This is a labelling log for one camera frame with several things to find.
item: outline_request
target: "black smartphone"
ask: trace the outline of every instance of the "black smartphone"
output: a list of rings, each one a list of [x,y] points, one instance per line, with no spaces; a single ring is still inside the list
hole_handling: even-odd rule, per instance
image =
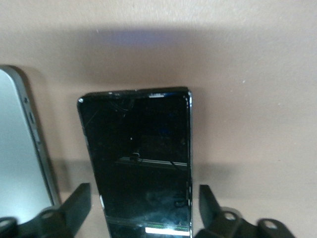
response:
[[[186,87],[78,100],[112,238],[192,237],[191,102]]]

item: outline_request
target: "beige surface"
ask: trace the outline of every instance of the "beige surface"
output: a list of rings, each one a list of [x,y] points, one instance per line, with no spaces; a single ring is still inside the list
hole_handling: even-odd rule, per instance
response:
[[[91,91],[193,91],[197,187],[251,223],[317,230],[317,3],[255,0],[0,2],[0,63],[28,76],[65,199],[94,183],[76,100]],[[94,205],[78,237],[107,237]]]

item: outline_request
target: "electronic device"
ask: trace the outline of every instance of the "electronic device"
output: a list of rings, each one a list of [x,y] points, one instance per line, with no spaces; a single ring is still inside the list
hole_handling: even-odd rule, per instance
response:
[[[112,238],[192,237],[191,105],[186,87],[78,100]]]
[[[0,66],[0,217],[25,223],[59,204],[20,74]]]

